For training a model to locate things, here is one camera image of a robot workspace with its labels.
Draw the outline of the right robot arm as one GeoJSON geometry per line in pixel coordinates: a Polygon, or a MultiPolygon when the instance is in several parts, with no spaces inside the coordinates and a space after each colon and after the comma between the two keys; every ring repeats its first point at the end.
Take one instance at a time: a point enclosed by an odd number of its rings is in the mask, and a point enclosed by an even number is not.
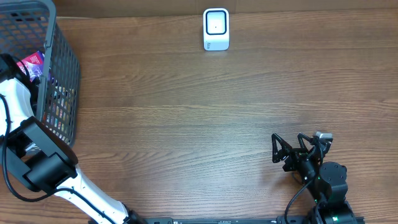
{"type": "Polygon", "coordinates": [[[347,168],[337,162],[325,162],[324,157],[333,142],[331,133],[315,132],[312,136],[297,135],[299,147],[292,147],[278,134],[271,136],[273,163],[285,162],[283,170],[297,172],[301,189],[290,199],[279,223],[363,223],[357,218],[346,200],[348,192],[347,168]],[[304,217],[288,216],[292,204],[308,190],[315,206],[304,217]]]}

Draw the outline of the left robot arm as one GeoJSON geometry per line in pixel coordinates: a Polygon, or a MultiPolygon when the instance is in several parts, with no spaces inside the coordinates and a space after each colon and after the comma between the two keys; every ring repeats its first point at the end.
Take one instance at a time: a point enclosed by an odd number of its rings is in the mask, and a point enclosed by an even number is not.
{"type": "Polygon", "coordinates": [[[37,97],[27,70],[1,54],[1,171],[11,194],[25,202],[61,197],[92,223],[144,223],[92,183],[70,146],[35,117],[37,97]]]}

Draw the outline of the red purple snack packet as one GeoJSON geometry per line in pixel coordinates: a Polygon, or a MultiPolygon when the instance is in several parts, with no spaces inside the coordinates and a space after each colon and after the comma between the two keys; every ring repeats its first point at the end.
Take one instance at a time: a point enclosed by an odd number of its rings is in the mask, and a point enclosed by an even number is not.
{"type": "Polygon", "coordinates": [[[24,67],[29,72],[29,77],[31,82],[39,80],[40,76],[44,74],[44,59],[45,54],[41,51],[36,51],[36,53],[24,58],[22,62],[17,62],[18,67],[24,74],[27,74],[24,67]]]}

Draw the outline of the gold wet wipes pack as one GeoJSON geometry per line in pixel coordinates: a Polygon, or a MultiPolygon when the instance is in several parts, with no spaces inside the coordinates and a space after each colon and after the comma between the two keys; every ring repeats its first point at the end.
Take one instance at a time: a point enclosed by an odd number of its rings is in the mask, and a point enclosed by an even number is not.
{"type": "Polygon", "coordinates": [[[58,80],[47,86],[43,122],[51,132],[69,146],[75,134],[76,91],[64,87],[58,80]]]}

